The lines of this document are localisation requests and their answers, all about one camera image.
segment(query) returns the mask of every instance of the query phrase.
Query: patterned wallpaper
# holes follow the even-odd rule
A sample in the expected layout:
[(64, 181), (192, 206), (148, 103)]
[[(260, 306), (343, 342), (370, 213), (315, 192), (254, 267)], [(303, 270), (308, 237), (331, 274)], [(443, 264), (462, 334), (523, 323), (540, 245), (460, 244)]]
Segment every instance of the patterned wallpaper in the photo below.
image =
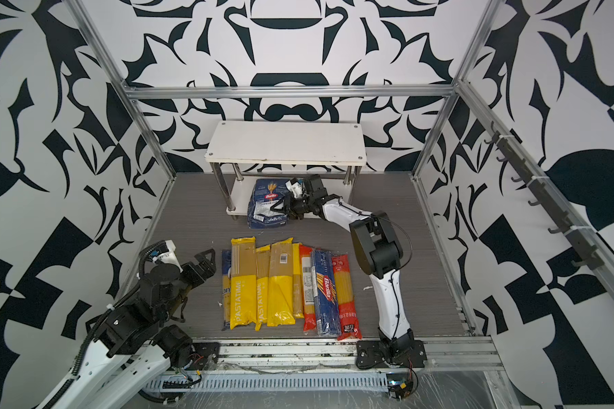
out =
[[(452, 82), (486, 0), (91, 0), (85, 5), (131, 86), (415, 85)], [(368, 152), (365, 170), (381, 171), (413, 168), (441, 98), (146, 104), (142, 110), (178, 171), (210, 171), (203, 156), (220, 119), (358, 122)]]
[[(614, 1), (508, 0), (470, 80), (614, 250)], [(422, 174), (478, 330), (523, 407), (614, 407), (614, 301), (488, 138), (459, 102)]]
[(1, 408), (68, 371), (166, 183), (66, 7), (0, 0)]

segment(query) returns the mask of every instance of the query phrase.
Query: spaghetti package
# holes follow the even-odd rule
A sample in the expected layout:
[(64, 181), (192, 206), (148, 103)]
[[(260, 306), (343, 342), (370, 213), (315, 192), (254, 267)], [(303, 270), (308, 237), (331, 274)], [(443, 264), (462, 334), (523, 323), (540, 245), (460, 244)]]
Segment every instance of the spaghetti package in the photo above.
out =
[(337, 339), (361, 339), (360, 321), (357, 319), (355, 298), (352, 293), (348, 255), (332, 256), (332, 268), (335, 272), (336, 300), (339, 304), (341, 322), (341, 336)]
[(270, 268), (270, 245), (257, 249), (257, 325), (259, 331), (268, 320), (268, 270)]
[(305, 316), (305, 323), (303, 331), (315, 331), (316, 330), (316, 311), (313, 306), (314, 297), (314, 280), (311, 275), (311, 252), (313, 249), (305, 245), (300, 247), (301, 267), (303, 273), (303, 313)]
[(293, 317), (303, 318), (303, 269), (301, 267), (301, 244), (293, 244)]
[(223, 282), (223, 329), (230, 328), (230, 267), (232, 266), (232, 250), (223, 250), (222, 282)]
[(295, 324), (293, 317), (293, 238), (270, 246), (268, 276), (269, 327)]
[(311, 269), (316, 282), (314, 307), (316, 328), (319, 336), (341, 335), (339, 306), (336, 301), (335, 276), (332, 269), (332, 254), (329, 251), (314, 250), (311, 256)]
[(257, 323), (257, 252), (254, 237), (232, 239), (230, 329)]

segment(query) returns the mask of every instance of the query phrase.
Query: white shelf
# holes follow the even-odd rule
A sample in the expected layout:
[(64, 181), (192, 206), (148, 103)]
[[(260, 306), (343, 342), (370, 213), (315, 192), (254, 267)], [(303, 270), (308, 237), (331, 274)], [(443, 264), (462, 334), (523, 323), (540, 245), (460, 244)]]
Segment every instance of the white shelf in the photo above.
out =
[[(229, 215), (233, 216), (246, 216), (248, 214), (248, 203), (250, 202), (250, 196), (253, 194), (254, 184), (257, 179), (290, 179), (282, 177), (271, 176), (244, 176), (243, 181), (234, 181), (232, 187), (232, 203), (234, 204), (234, 211), (229, 211), (226, 207), (225, 211)], [(350, 199), (350, 192), (352, 191), (352, 183), (345, 185), (343, 179), (321, 179), (324, 187), (327, 189), (328, 194), (336, 194), (343, 198), (345, 202)], [(313, 213), (306, 213), (306, 218), (319, 218)]]
[(364, 166), (359, 124), (221, 121), (205, 154), (207, 162)]

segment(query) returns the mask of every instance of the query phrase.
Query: barilla pasta box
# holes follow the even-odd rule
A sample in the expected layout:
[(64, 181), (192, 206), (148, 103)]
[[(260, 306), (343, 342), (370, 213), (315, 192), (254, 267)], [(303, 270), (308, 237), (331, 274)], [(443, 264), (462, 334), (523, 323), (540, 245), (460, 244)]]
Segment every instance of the barilla pasta box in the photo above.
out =
[(319, 336), (341, 335), (339, 305), (336, 301), (335, 274), (332, 254), (329, 251), (314, 250), (311, 254), (311, 273), (316, 283), (314, 307), (316, 329)]
[(248, 203), (250, 228), (275, 228), (287, 223), (287, 216), (270, 208), (289, 192), (288, 179), (257, 179)]

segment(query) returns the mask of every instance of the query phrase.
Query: black mounting plate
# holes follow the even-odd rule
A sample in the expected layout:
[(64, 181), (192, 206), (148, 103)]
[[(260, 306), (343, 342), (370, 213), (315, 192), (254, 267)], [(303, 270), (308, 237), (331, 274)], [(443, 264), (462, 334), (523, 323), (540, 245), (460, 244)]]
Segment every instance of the black mounting plate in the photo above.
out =
[[(382, 353), (380, 343), (381, 341), (357, 341), (357, 359), (355, 360), (355, 365), (357, 365), (359, 369), (389, 368), (384, 354)], [(393, 364), (409, 368), (411, 361), (413, 368), (425, 368), (426, 360), (427, 355), (425, 347), (423, 346), (423, 341), (415, 339), (412, 342), (411, 348), (396, 357)]]
[(194, 361), (188, 369), (203, 370), (210, 361), (213, 363), (219, 361), (219, 351), (221, 349), (219, 342), (194, 342), (193, 348), (196, 349), (196, 354), (202, 356), (202, 358)]

